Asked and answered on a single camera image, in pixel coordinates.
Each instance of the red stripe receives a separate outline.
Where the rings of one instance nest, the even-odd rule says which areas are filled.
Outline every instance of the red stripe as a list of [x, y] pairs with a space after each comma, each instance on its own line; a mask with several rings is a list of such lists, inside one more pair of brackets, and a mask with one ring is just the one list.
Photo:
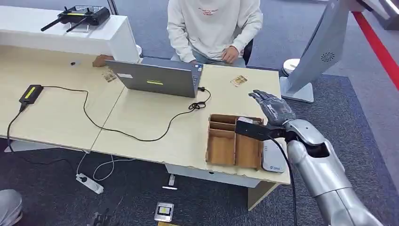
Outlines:
[[399, 67], [361, 12], [352, 12], [368, 43], [399, 90]]

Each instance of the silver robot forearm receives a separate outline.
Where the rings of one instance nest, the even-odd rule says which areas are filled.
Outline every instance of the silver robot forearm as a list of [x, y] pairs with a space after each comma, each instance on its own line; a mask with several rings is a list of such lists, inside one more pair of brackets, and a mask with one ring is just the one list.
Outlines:
[[331, 226], [382, 226], [353, 191], [331, 143], [308, 121], [291, 120], [284, 127], [299, 137], [288, 143], [287, 155], [324, 221]]

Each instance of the power cord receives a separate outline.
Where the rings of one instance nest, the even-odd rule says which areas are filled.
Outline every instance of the power cord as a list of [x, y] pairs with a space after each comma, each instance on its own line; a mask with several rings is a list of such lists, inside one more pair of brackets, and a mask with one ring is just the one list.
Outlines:
[[[145, 140], [145, 139], [139, 139], [139, 138], [137, 138], [137, 137], [135, 137], [135, 136], [133, 136], [133, 135], [127, 134], [127, 133], [122, 132], [122, 131], [120, 131], [120, 130], [116, 130], [116, 129], [107, 129], [107, 128], [104, 128], [104, 127], [102, 127], [102, 126], [97, 125], [97, 124], [89, 117], [89, 115], [88, 115], [87, 112], [86, 112], [86, 108], [85, 108], [85, 107], [86, 107], [86, 102], [87, 102], [87, 99], [88, 99], [88, 91], [87, 91], [87, 90], [68, 89], [68, 88], [64, 88], [64, 87], [60, 87], [60, 86], [43, 86], [43, 88], [57, 88], [57, 89], [65, 89], [65, 90], [69, 90], [69, 91], [74, 91], [74, 92], [85, 92], [85, 93], [86, 93], [86, 98], [85, 98], [85, 102], [83, 103], [83, 112], [85, 113], [86, 117], [87, 117], [96, 127], [100, 128], [100, 129], [107, 130], [107, 131], [118, 132], [118, 133], [124, 134], [124, 135], [126, 135], [126, 136], [128, 136], [128, 137], [134, 138], [134, 139], [139, 140], [139, 141], [144, 141], [144, 142], [152, 142], [152, 141], [157, 141], [157, 140], [162, 139], [162, 138], [168, 133], [168, 131], [169, 131], [169, 129], [170, 129], [170, 125], [171, 125], [172, 121], [173, 121], [176, 117], [178, 117], [178, 116], [180, 116], [180, 115], [183, 115], [183, 114], [191, 113], [191, 112], [193, 112], [193, 111], [195, 111], [195, 110], [198, 110], [198, 109], [205, 108], [205, 107], [207, 106], [206, 102], [211, 98], [211, 93], [209, 92], [209, 90], [207, 90], [205, 87], [198, 87], [198, 90], [199, 90], [199, 91], [202, 91], [202, 92], [207, 91], [207, 92], [209, 93], [208, 98], [207, 98], [205, 101], [200, 101], [200, 102], [192, 103], [192, 104], [188, 107], [188, 109], [189, 109], [188, 111], [182, 112], [182, 113], [179, 113], [179, 114], [175, 115], [175, 116], [169, 121], [168, 127], [167, 127], [165, 133], [164, 133], [162, 136], [160, 136], [159, 138], [156, 138], [156, 139]], [[8, 145], [8, 147], [10, 148], [10, 151], [11, 151], [13, 154], [15, 154], [15, 151], [13, 150], [13, 148], [12, 148], [12, 146], [11, 146], [11, 139], [10, 139], [11, 125], [15, 122], [15, 120], [19, 117], [19, 115], [26, 109], [27, 106], [28, 106], [27, 103], [25, 103], [25, 102], [22, 102], [22, 103], [21, 103], [21, 107], [20, 107], [20, 109], [19, 109], [18, 114], [17, 114], [17, 115], [13, 118], [13, 120], [9, 123], [8, 128], [7, 128], [7, 145]], [[85, 154], [85, 155], [83, 156], [83, 158], [80, 160], [79, 165], [78, 165], [78, 167], [77, 167], [77, 169], [76, 169], [76, 174], [78, 174], [79, 167], [80, 167], [80, 165], [81, 165], [83, 159], [85, 158], [85, 156], [86, 156], [86, 154]], [[22, 157], [22, 156], [18, 156], [18, 157], [19, 157], [20, 159], [24, 160], [24, 161], [27, 162], [27, 163], [30, 163], [30, 164], [37, 164], [37, 165], [50, 165], [50, 164], [53, 164], [53, 163], [56, 163], [56, 162], [59, 162], [59, 161], [65, 161], [65, 162], [67, 162], [68, 165], [71, 167], [72, 173], [75, 173], [75, 170], [74, 170], [74, 168], [73, 168], [71, 162], [69, 162], [67, 159], [57, 159], [57, 160], [50, 161], [50, 162], [34, 162], [34, 161], [30, 161], [30, 160], [28, 160], [28, 159], [26, 159], [26, 158], [24, 158], [24, 157]], [[132, 159], [132, 160], [115, 160], [115, 161], [114, 161], [113, 155], [111, 155], [111, 159], [112, 159], [111, 161], [105, 162], [105, 163], [99, 165], [99, 166], [96, 168], [96, 170], [94, 171], [94, 174], [93, 174], [93, 179], [94, 179], [94, 180], [96, 180], [96, 181], [102, 181], [102, 180], [107, 179], [107, 178], [112, 174], [112, 172], [113, 172], [113, 170], [114, 170], [114, 168], [115, 168], [115, 162], [116, 162], [116, 161], [132, 161], [132, 160], [134, 160], [134, 159]], [[111, 172], [110, 172], [106, 177], [104, 177], [104, 178], [102, 178], [102, 179], [97, 179], [97, 178], [95, 178], [95, 174], [96, 174], [97, 170], [98, 170], [100, 167], [102, 167], [102, 166], [104, 166], [104, 165], [106, 165], [106, 164], [109, 164], [109, 163], [112, 163], [112, 170], [111, 170]]]
[[[13, 120], [11, 120], [11, 122], [8, 124], [8, 127], [7, 127], [7, 145], [8, 145], [8, 147], [10, 148], [10, 151], [11, 151], [13, 154], [16, 154], [16, 152], [13, 150], [13, 148], [12, 148], [12, 146], [11, 146], [11, 139], [10, 139], [11, 125], [15, 122], [15, 120], [19, 117], [19, 115], [20, 115], [22, 112], [24, 112], [24, 110], [26, 109], [26, 107], [27, 107], [27, 104], [21, 104], [21, 107], [19, 108], [18, 114], [13, 118]], [[65, 162], [68, 163], [68, 165], [69, 165], [70, 168], [72, 169], [72, 173], [75, 172], [75, 170], [73, 169], [73, 166], [72, 166], [71, 162], [69, 162], [67, 159], [57, 159], [57, 160], [50, 161], [50, 162], [35, 162], [35, 161], [28, 160], [28, 159], [26, 159], [26, 158], [24, 158], [24, 157], [22, 157], [22, 156], [18, 156], [18, 158], [24, 160], [24, 161], [27, 162], [27, 163], [36, 164], [36, 165], [50, 165], [50, 164], [53, 164], [53, 163], [56, 163], [56, 162], [59, 162], [59, 161], [65, 161]]]
[[296, 219], [296, 192], [295, 192], [294, 174], [293, 174], [292, 169], [291, 169], [291, 164], [289, 163], [289, 160], [288, 160], [288, 158], [286, 156], [286, 153], [284, 152], [284, 150], [281, 147], [281, 145], [274, 138], [272, 138], [271, 136], [267, 135], [267, 137], [270, 140], [272, 140], [277, 145], [277, 147], [279, 147], [281, 153], [284, 156], [284, 159], [287, 162], [288, 169], [289, 169], [289, 178], [291, 179], [291, 185], [292, 185], [292, 198], [293, 198], [292, 203], [293, 203], [293, 209], [294, 209], [294, 225], [297, 226], [298, 224], [297, 224], [297, 219]]
[[133, 135], [130, 135], [130, 134], [128, 134], [128, 133], [125, 133], [125, 132], [120, 131], [120, 130], [117, 130], [117, 129], [108, 129], [108, 128], [105, 128], [105, 127], [102, 127], [102, 126], [97, 125], [97, 124], [89, 117], [89, 115], [87, 114], [86, 109], [85, 109], [85, 107], [86, 107], [86, 102], [87, 102], [87, 99], [88, 99], [88, 91], [87, 91], [87, 90], [67, 89], [67, 88], [60, 87], [60, 86], [43, 86], [43, 88], [57, 88], [57, 89], [65, 89], [65, 90], [69, 90], [69, 91], [75, 91], [75, 92], [85, 92], [85, 93], [86, 93], [86, 98], [85, 98], [85, 102], [83, 103], [83, 112], [85, 113], [86, 117], [90, 120], [90, 122], [91, 122], [92, 124], [94, 124], [96, 127], [100, 128], [100, 129], [103, 129], [103, 130], [106, 130], [106, 131], [111, 131], [111, 132], [121, 133], [121, 134], [123, 134], [123, 135], [126, 135], [126, 136], [128, 136], [128, 137], [131, 137], [131, 138], [134, 138], [134, 139], [136, 139], [136, 140], [138, 140], [138, 141], [143, 141], [143, 142], [152, 142], [152, 141], [157, 141], [157, 140], [162, 139], [162, 138], [168, 133], [168, 131], [169, 131], [169, 129], [170, 129], [170, 125], [172, 124], [172, 121], [173, 121], [176, 117], [178, 117], [178, 116], [180, 116], [180, 115], [183, 115], [183, 114], [191, 113], [191, 112], [193, 112], [193, 111], [195, 111], [195, 110], [198, 110], [198, 109], [205, 108], [205, 107], [207, 106], [207, 101], [211, 98], [211, 92], [209, 92], [209, 90], [207, 90], [205, 87], [198, 87], [198, 90], [199, 90], [199, 91], [202, 91], [202, 92], [205, 92], [205, 91], [206, 91], [206, 92], [209, 93], [208, 98], [207, 98], [205, 101], [200, 101], [200, 102], [192, 103], [192, 104], [188, 107], [188, 111], [182, 112], [182, 113], [179, 113], [179, 114], [175, 115], [175, 116], [169, 121], [168, 127], [167, 127], [165, 133], [164, 133], [162, 136], [160, 136], [159, 138], [156, 138], [156, 139], [146, 140], [146, 139], [139, 139], [139, 138], [137, 138], [137, 137], [135, 137], [135, 136], [133, 136]]
[[[82, 159], [80, 160], [79, 165], [78, 165], [78, 167], [77, 167], [77, 169], [76, 169], [76, 175], [79, 174], [80, 165], [82, 164], [82, 161], [83, 161], [83, 159], [86, 157], [86, 155], [87, 155], [87, 153], [85, 153], [85, 154], [83, 155]], [[135, 160], [135, 159], [117, 159], [117, 160], [114, 160], [114, 159], [113, 159], [113, 155], [110, 154], [110, 156], [111, 156], [111, 161], [101, 163], [101, 164], [100, 164], [99, 166], [97, 166], [97, 168], [94, 170], [94, 173], [93, 173], [93, 180], [95, 180], [95, 181], [103, 181], [103, 180], [107, 179], [109, 176], [111, 176], [111, 174], [113, 173], [113, 170], [115, 169], [115, 162], [117, 162], [117, 161], [133, 161], [133, 160]], [[102, 166], [105, 166], [106, 164], [109, 164], [109, 163], [112, 163], [112, 169], [111, 169], [111, 171], [108, 173], [108, 175], [105, 176], [105, 177], [103, 177], [103, 178], [100, 178], [100, 179], [96, 178], [97, 170], [98, 170], [99, 168], [101, 168]]]

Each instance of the office chair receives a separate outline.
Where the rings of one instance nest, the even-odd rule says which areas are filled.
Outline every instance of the office chair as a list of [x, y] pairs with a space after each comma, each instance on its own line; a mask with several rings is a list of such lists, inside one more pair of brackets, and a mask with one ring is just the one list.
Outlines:
[[245, 46], [244, 48], [244, 54], [242, 55], [242, 58], [245, 61], [245, 65], [248, 64], [249, 58], [251, 57], [251, 53], [252, 53], [252, 47], [254, 45], [254, 40], [252, 39], [247, 46]]

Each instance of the white cable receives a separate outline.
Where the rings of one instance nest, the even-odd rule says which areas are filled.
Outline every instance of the white cable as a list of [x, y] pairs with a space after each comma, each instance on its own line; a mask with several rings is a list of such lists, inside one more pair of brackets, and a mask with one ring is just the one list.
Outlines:
[[[118, 159], [118, 160], [114, 160], [114, 159], [113, 159], [113, 155], [111, 154], [110, 156], [111, 156], [111, 159], [112, 159], [111, 161], [104, 162], [104, 163], [100, 164], [99, 166], [97, 166], [96, 170], [94, 170], [93, 179], [94, 179], [95, 181], [102, 181], [102, 180], [107, 179], [109, 176], [111, 176], [111, 174], [113, 173], [113, 170], [114, 170], [114, 168], [115, 168], [115, 162], [116, 162], [116, 161], [133, 161], [133, 160], [135, 160], [135, 159]], [[107, 176], [105, 176], [104, 178], [97, 179], [97, 178], [96, 178], [96, 172], [97, 172], [97, 170], [98, 170], [100, 167], [102, 167], [102, 166], [104, 166], [104, 165], [106, 165], [106, 164], [109, 164], [109, 163], [112, 163], [112, 170], [110, 171], [110, 173], [109, 173]]]
[[82, 161], [83, 161], [83, 159], [86, 157], [86, 155], [87, 155], [87, 153], [85, 152], [85, 154], [83, 155], [82, 159], [81, 159], [80, 162], [79, 162], [78, 167], [76, 168], [76, 176], [79, 175], [79, 167], [80, 167], [80, 165], [82, 164]]
[[[81, 159], [80, 162], [79, 162], [78, 167], [76, 168], [76, 176], [79, 175], [79, 168], [80, 168], [80, 165], [82, 164], [83, 159], [86, 157], [86, 155], [87, 155], [87, 153], [85, 152], [85, 154], [83, 155], [82, 159]], [[95, 181], [102, 181], [102, 180], [107, 179], [109, 176], [111, 176], [111, 174], [113, 173], [113, 170], [114, 170], [114, 168], [115, 168], [115, 162], [116, 162], [116, 161], [133, 161], [133, 160], [135, 160], [135, 159], [118, 159], [118, 160], [114, 160], [114, 159], [113, 159], [113, 155], [110, 154], [110, 156], [111, 156], [111, 159], [112, 159], [111, 161], [104, 162], [104, 163], [100, 164], [99, 166], [97, 166], [96, 170], [94, 170], [93, 179], [94, 179]], [[97, 179], [97, 178], [95, 177], [97, 170], [98, 170], [100, 167], [102, 167], [102, 166], [104, 166], [104, 165], [106, 165], [106, 164], [109, 164], [109, 163], [112, 163], [112, 170], [110, 171], [110, 173], [109, 173], [106, 177], [104, 177], [104, 178], [102, 178], [102, 179]]]

